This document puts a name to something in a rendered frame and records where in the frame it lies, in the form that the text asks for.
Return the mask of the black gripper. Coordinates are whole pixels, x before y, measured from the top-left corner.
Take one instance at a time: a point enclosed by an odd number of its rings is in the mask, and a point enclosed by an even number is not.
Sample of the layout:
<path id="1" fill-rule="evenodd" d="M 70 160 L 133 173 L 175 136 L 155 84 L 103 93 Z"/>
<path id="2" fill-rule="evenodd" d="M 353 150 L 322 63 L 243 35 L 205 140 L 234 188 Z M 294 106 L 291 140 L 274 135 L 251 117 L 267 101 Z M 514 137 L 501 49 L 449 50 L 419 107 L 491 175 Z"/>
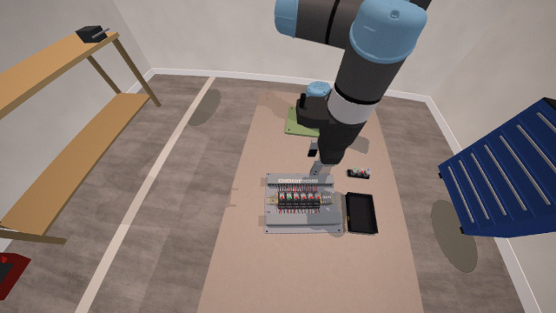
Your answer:
<path id="1" fill-rule="evenodd" d="M 321 159 L 314 161 L 310 176 L 318 176 L 322 166 L 340 163 L 346 148 L 354 142 L 378 104 L 352 104 L 334 91 L 333 85 L 328 101 L 301 93 L 296 102 L 297 124 L 319 129 L 320 133 L 318 139 L 311 139 L 308 150 L 308 157 L 315 157 L 319 149 Z"/>

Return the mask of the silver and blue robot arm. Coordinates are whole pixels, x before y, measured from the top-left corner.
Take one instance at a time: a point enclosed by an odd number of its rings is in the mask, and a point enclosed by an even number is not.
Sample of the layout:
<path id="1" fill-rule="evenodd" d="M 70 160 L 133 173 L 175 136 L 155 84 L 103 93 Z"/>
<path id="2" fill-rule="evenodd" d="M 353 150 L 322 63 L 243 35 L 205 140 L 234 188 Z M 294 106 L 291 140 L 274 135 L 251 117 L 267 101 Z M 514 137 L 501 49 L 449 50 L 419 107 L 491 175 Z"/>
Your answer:
<path id="1" fill-rule="evenodd" d="M 427 23 L 410 0 L 276 0 L 279 33 L 344 49 L 334 82 L 352 103 L 378 103 Z M 360 8 L 359 8 L 360 7 Z"/>

